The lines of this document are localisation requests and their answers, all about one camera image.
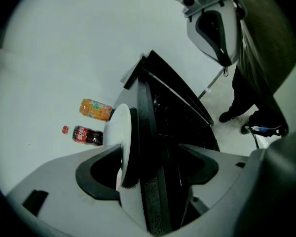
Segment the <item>person's black shoe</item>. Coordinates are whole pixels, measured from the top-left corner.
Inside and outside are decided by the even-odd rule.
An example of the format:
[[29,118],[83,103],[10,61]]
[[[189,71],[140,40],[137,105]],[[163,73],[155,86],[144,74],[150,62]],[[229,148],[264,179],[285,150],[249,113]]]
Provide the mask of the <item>person's black shoe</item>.
[[224,112],[220,115],[219,122],[226,123],[226,122],[234,119],[235,117],[237,117],[237,115],[235,115],[234,113],[232,113],[230,111],[227,111],[227,112]]
[[257,123],[254,122],[246,122],[242,125],[240,129],[240,133],[243,135],[249,134],[249,133],[255,133],[254,127],[257,126]]

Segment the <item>white round plate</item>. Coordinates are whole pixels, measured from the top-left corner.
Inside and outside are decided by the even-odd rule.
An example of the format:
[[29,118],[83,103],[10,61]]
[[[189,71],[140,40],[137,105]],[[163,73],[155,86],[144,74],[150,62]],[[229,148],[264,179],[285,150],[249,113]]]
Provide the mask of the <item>white round plate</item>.
[[117,147],[105,157],[105,182],[120,191],[130,189],[138,181],[138,142],[132,138],[137,129],[133,128],[132,110],[127,104],[120,104],[104,128],[104,146]]

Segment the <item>person's black trousers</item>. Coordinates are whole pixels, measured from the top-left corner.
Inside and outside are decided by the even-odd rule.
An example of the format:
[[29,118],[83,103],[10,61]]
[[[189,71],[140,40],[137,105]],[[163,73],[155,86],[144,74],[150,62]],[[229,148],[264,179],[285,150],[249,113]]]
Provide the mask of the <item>person's black trousers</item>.
[[277,104],[274,102],[273,97],[267,96],[266,99],[263,99],[259,96],[241,75],[238,68],[235,69],[232,88],[234,91],[234,99],[228,111],[238,117],[243,115],[253,105],[256,105],[258,110],[250,115],[246,122],[254,122],[257,123],[257,126],[266,126],[269,128],[278,127],[281,136],[286,136],[288,134],[288,125]]

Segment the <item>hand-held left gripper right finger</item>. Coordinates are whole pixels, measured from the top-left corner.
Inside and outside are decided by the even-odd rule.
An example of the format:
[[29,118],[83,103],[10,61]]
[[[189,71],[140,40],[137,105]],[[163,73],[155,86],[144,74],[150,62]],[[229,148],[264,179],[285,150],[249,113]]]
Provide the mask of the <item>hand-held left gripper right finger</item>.
[[178,145],[178,167],[187,202],[209,209],[231,188],[248,157],[189,144]]

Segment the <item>person's beige shirt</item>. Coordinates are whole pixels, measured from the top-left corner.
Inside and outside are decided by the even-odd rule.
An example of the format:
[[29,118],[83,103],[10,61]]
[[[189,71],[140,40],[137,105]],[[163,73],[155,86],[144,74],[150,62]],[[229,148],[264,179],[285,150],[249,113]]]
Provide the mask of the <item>person's beige shirt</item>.
[[257,94],[272,96],[296,64],[293,26],[275,0],[240,1],[247,16],[239,69]]

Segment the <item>dark cola bottle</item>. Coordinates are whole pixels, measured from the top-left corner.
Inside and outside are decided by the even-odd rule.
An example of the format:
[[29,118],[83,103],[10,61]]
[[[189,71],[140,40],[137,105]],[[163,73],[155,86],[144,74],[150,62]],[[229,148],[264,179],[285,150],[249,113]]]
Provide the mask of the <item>dark cola bottle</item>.
[[73,129],[72,140],[80,144],[100,147],[103,145],[103,132],[77,125]]

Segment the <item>black waist device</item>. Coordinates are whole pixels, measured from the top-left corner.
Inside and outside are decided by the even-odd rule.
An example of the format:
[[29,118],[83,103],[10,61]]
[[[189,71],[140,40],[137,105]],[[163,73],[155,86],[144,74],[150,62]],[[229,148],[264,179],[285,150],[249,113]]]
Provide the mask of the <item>black waist device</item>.
[[278,127],[269,128],[266,126],[255,126],[254,131],[255,133],[251,133],[252,135],[259,135],[262,137],[281,136],[280,129]]

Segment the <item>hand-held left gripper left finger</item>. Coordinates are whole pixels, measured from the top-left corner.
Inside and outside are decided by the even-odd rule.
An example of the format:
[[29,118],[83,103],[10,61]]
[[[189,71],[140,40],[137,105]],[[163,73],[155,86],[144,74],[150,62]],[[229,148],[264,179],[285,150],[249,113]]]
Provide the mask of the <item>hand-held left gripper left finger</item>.
[[40,237],[148,237],[120,205],[119,192],[100,178],[120,163],[119,145],[44,163],[6,196],[17,216]]

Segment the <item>orange drink can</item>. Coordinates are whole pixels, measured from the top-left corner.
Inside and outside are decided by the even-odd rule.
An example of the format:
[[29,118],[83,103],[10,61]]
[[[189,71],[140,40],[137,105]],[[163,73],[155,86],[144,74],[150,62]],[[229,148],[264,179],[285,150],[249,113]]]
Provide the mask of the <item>orange drink can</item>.
[[83,99],[79,112],[89,118],[109,121],[112,107],[92,99]]

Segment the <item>black mini fridge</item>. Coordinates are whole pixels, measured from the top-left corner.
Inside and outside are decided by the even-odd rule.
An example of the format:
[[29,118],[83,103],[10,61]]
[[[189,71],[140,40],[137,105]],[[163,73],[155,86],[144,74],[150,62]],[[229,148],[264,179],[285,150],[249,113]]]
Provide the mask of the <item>black mini fridge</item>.
[[114,106],[128,106],[131,144],[122,160],[120,199],[153,236],[163,236],[205,212],[192,205],[194,185],[208,183],[218,163],[184,149],[217,151],[213,123],[185,81],[155,51],[122,78]]

